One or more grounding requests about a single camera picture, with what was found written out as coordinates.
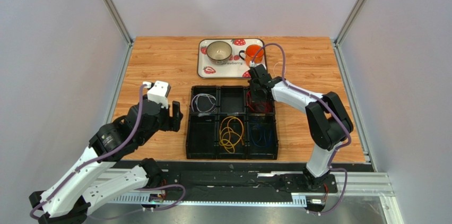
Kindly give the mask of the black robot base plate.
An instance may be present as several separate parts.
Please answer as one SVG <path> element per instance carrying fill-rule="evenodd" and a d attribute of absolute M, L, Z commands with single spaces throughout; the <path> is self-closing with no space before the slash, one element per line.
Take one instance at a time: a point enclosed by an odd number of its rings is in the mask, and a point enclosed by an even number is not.
<path fill-rule="evenodd" d="M 168 184 L 186 188 L 184 202 L 281 203 L 310 193 L 300 183 L 304 163 L 158 161 Z"/>

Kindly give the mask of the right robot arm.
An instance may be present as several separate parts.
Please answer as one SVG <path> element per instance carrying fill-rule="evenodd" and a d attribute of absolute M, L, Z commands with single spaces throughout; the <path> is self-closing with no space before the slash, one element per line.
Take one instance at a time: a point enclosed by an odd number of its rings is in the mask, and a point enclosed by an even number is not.
<path fill-rule="evenodd" d="M 306 115 L 315 146 L 300 183 L 309 191 L 321 188 L 338 148 L 354 129 L 340 97 L 335 92 L 308 91 L 280 76 L 271 77 L 264 65 L 248 72 L 252 99 L 281 102 Z"/>

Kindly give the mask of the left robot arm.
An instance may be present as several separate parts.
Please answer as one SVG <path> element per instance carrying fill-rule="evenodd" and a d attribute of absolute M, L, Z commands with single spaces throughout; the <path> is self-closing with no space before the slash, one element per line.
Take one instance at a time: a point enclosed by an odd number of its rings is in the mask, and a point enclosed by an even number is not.
<path fill-rule="evenodd" d="M 73 167 L 51 188 L 29 196 L 30 217 L 39 223 L 83 223 L 100 206 L 132 190 L 164 190 L 163 172 L 152 158 L 102 184 L 97 178 L 124 156 L 144 145 L 156 132 L 177 132 L 180 103 L 168 107 L 141 99 L 128 114 L 103 125 Z"/>

